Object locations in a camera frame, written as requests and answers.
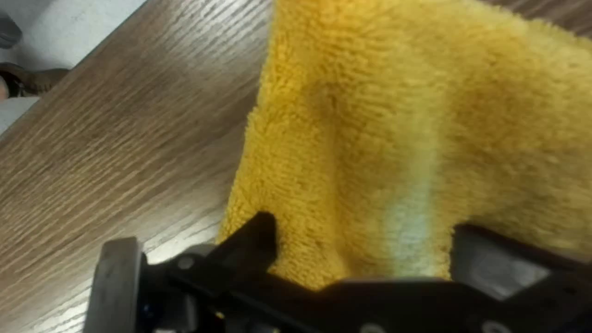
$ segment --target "wooden surface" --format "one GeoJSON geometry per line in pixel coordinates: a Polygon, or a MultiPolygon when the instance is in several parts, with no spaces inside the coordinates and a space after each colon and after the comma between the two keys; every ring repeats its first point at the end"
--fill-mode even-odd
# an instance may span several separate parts
{"type": "MultiPolygon", "coordinates": [[[[158,260],[214,235],[267,1],[147,1],[3,137],[0,333],[79,331],[106,238],[136,235],[158,260]]],[[[554,0],[495,1],[528,16],[558,11],[554,0]]],[[[587,20],[569,22],[589,33],[587,20]]]]}

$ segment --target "microfiber cloth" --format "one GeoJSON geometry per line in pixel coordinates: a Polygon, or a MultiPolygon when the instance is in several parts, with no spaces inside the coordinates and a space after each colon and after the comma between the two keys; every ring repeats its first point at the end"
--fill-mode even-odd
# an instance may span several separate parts
{"type": "Polygon", "coordinates": [[[473,0],[275,0],[219,238],[273,273],[449,277],[456,223],[592,259],[592,44],[473,0]]]}

